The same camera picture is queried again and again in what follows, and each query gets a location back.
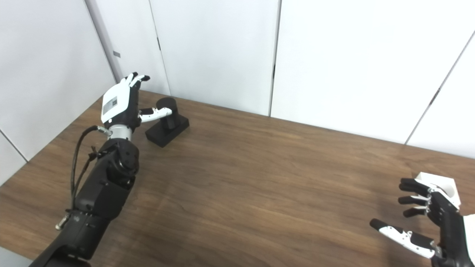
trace label sticker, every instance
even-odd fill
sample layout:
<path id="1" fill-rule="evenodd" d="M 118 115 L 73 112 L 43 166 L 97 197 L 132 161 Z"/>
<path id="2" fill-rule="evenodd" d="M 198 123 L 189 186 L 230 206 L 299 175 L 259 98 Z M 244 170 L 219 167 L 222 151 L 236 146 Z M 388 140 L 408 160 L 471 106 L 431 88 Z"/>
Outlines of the label sticker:
<path id="1" fill-rule="evenodd" d="M 111 100 L 109 100 L 103 107 L 102 107 L 102 115 L 106 114 L 109 110 L 113 107 L 117 106 L 117 97 L 115 96 Z"/>

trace black cable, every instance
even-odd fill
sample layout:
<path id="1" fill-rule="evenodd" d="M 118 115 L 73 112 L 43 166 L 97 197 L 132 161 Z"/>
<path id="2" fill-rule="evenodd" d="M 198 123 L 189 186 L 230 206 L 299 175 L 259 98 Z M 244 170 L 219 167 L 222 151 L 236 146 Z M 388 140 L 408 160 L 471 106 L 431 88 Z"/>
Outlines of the black cable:
<path id="1" fill-rule="evenodd" d="M 92 131 L 96 131 L 98 129 L 99 129 L 99 126 L 97 126 L 97 125 L 94 125 L 94 126 L 91 126 L 87 129 L 85 129 L 83 131 L 83 133 L 81 134 L 81 136 L 79 137 L 79 140 L 77 141 L 77 144 L 76 144 L 76 149 L 74 150 L 73 164 L 71 166 L 71 211 L 74 210 L 75 192 L 77 191 L 74 180 L 75 180 L 75 175 L 76 175 L 76 164 L 77 164 L 77 155 L 79 153 L 79 148 L 81 147 L 81 143 L 82 143 L 84 137 L 88 133 L 90 133 Z M 84 175 L 84 172 L 86 171 L 87 167 L 89 166 L 89 162 L 90 161 L 88 160 L 88 162 L 84 166 L 81 174 L 79 175 L 78 181 L 81 181 L 80 179 L 82 178 L 82 176 Z"/>

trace silver metal joint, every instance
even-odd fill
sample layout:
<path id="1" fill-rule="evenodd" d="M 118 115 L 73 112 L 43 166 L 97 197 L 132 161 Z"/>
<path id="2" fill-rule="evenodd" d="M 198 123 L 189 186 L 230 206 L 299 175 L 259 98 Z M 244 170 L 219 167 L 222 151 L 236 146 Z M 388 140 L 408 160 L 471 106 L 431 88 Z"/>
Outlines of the silver metal joint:
<path id="1" fill-rule="evenodd" d="M 67 221 L 69 220 L 69 218 L 71 217 L 71 214 L 66 214 L 62 219 L 61 221 L 59 221 L 59 223 L 55 226 L 56 230 L 58 231 L 61 231 L 64 227 L 64 225 L 67 223 Z"/>
<path id="2" fill-rule="evenodd" d="M 109 127 L 109 131 L 112 132 L 112 135 L 109 136 L 109 139 L 112 138 L 122 138 L 126 140 L 132 139 L 132 129 L 123 124 L 115 124 Z"/>
<path id="3" fill-rule="evenodd" d="M 109 130 L 105 129 L 105 128 L 102 127 L 102 126 L 98 126 L 98 127 L 97 127 L 97 130 L 98 130 L 99 132 L 101 132 L 101 133 L 107 135 L 107 136 L 111 136 L 111 135 L 112 135 L 112 131 L 109 131 Z"/>

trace white panel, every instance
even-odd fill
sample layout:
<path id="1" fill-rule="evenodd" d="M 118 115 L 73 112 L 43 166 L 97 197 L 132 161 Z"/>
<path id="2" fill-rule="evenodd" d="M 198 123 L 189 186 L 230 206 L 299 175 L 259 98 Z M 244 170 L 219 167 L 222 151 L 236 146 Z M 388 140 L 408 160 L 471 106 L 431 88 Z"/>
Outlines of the white panel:
<path id="1" fill-rule="evenodd" d="M 471 40 L 408 144 L 475 158 L 475 40 Z"/>
<path id="2" fill-rule="evenodd" d="M 83 1 L 3 1 L 0 40 L 0 128 L 31 159 L 114 78 Z"/>
<path id="3" fill-rule="evenodd" d="M 149 75 L 141 89 L 170 95 L 147 0 L 86 0 L 117 80 L 136 71 Z"/>
<path id="4" fill-rule="evenodd" d="M 0 247 L 0 266 L 26 267 L 32 260 Z"/>
<path id="5" fill-rule="evenodd" d="M 272 116 L 403 143 L 475 29 L 475 1 L 283 1 Z"/>
<path id="6" fill-rule="evenodd" d="M 278 0 L 151 0 L 172 96 L 268 114 Z"/>
<path id="7" fill-rule="evenodd" d="M 25 163 L 26 161 L 0 133 L 0 186 L 3 185 L 10 176 L 14 175 Z"/>

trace black robotic arm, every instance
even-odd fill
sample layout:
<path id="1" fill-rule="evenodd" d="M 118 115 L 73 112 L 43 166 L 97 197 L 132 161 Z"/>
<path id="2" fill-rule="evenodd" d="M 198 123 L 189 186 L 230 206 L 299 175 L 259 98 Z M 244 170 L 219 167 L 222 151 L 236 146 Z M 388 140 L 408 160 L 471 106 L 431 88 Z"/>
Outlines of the black robotic arm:
<path id="1" fill-rule="evenodd" d="M 109 223 L 117 218 L 134 185 L 139 170 L 139 150 L 131 142 L 132 133 L 142 121 L 151 121 L 171 115 L 168 108 L 139 110 L 138 96 L 142 81 L 148 76 L 132 73 L 111 87 L 103 96 L 101 119 L 104 127 L 92 126 L 80 138 L 94 130 L 105 133 L 108 140 L 89 154 L 89 160 L 75 179 L 77 153 L 73 158 L 71 179 L 71 209 L 57 225 L 61 230 L 56 239 L 30 267 L 89 267 Z M 97 162 L 77 192 L 80 178 L 94 158 Z"/>

